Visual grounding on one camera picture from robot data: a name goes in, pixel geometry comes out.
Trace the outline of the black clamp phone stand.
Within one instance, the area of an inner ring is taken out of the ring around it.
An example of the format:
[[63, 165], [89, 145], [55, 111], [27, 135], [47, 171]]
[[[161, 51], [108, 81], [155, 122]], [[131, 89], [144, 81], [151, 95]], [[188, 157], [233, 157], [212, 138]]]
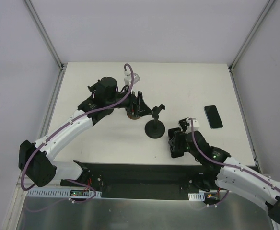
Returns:
[[91, 85], [91, 86], [87, 86], [87, 88], [88, 88], [88, 90], [89, 90], [90, 92], [93, 92], [93, 91], [96, 90], [97, 85], [98, 85], [98, 83], [95, 83], [95, 84], [93, 84], [93, 85]]
[[165, 106], [163, 104], [155, 106], [152, 109], [153, 120], [148, 121], [145, 125], [145, 133], [152, 139], [161, 138], [165, 133], [165, 125], [159, 120], [159, 113], [162, 110], [165, 110]]

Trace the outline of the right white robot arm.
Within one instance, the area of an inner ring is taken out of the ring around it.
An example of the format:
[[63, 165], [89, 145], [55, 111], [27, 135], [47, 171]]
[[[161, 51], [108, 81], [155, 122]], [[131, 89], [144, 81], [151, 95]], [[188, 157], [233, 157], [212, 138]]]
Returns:
[[194, 118], [179, 121], [168, 130], [172, 158], [190, 153], [209, 173], [202, 177], [207, 189], [229, 190], [262, 208], [280, 226], [280, 182], [243, 165], [228, 152], [211, 146], [199, 132]]

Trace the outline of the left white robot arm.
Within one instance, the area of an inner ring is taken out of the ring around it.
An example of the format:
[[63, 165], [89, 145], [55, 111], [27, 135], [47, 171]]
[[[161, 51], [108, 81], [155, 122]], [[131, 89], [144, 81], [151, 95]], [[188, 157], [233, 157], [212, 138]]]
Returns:
[[88, 181], [85, 166], [78, 161], [55, 161], [55, 157], [74, 138], [110, 115], [114, 109], [123, 108], [135, 119], [151, 115], [152, 110], [144, 102], [142, 92], [132, 90], [139, 80], [136, 73], [127, 75], [121, 90], [112, 77], [103, 77], [89, 86], [91, 95], [57, 130], [34, 142], [25, 140], [20, 144], [18, 167], [23, 172], [22, 176], [27, 176], [38, 187], [52, 180], [65, 179], [72, 180], [77, 186], [84, 186]]

